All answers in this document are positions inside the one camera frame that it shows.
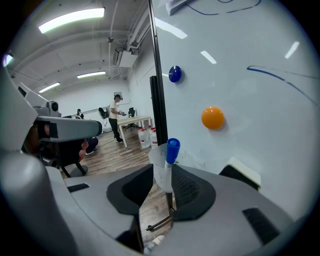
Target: wooden floor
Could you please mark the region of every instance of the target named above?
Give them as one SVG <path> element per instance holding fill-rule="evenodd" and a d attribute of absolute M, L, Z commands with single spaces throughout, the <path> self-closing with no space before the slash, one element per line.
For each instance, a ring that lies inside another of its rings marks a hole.
<path fill-rule="evenodd" d="M 151 148 L 141 149 L 138 130 L 123 131 L 127 148 L 114 139 L 114 134 L 108 132 L 98 136 L 99 143 L 94 153 L 86 155 L 81 165 L 88 167 L 87 176 L 115 172 L 134 166 L 149 164 L 148 154 Z M 75 164 L 66 167 L 68 172 L 76 167 Z M 168 220 L 154 231 L 146 231 L 148 225 L 154 225 L 169 215 L 166 194 L 153 181 L 153 187 L 139 210 L 140 228 L 143 243 L 152 241 L 159 235 L 166 235 L 171 228 Z"/>

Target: white t-shirt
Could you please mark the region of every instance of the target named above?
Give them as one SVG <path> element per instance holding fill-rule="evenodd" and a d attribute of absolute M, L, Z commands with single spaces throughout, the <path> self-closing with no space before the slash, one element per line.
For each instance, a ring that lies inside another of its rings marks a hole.
<path fill-rule="evenodd" d="M 110 113 L 109 116 L 111 119 L 117 119 L 118 118 L 118 114 L 112 113 L 111 109 L 114 109 L 115 111 L 118 112 L 118 105 L 117 103 L 115 103 L 115 101 L 111 101 L 110 105 L 109 105 L 109 109 L 110 109 Z"/>

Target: marker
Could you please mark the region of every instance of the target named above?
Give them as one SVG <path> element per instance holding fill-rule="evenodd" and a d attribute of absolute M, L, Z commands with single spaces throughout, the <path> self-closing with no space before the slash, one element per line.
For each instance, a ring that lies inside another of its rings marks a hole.
<path fill-rule="evenodd" d="M 166 143 L 166 159 L 164 168 L 171 168 L 172 165 L 176 162 L 180 149 L 180 141 L 176 138 L 168 139 Z"/>

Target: white wall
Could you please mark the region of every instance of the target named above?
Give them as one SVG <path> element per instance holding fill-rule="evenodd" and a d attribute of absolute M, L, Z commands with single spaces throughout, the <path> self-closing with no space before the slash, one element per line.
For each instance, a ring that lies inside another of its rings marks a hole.
<path fill-rule="evenodd" d="M 151 99 L 150 77 L 156 75 L 151 32 L 145 36 L 139 57 L 127 77 L 131 104 L 139 116 L 151 117 L 154 126 L 154 111 Z"/>
<path fill-rule="evenodd" d="M 64 90 L 48 92 L 44 97 L 59 104 L 59 112 L 64 116 L 74 117 L 77 109 L 81 109 L 84 118 L 103 122 L 98 114 L 98 108 L 104 110 L 114 99 L 114 93 L 122 92 L 123 100 L 118 103 L 119 110 L 128 113 L 132 107 L 129 88 L 123 80 L 109 81 L 107 79 L 70 86 Z"/>

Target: blue ball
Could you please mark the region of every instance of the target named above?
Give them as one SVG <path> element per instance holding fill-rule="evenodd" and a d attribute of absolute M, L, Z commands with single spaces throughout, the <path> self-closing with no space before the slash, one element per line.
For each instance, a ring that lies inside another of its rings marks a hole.
<path fill-rule="evenodd" d="M 173 66 L 169 71 L 169 79 L 172 83 L 178 82 L 182 76 L 182 71 L 179 66 Z"/>

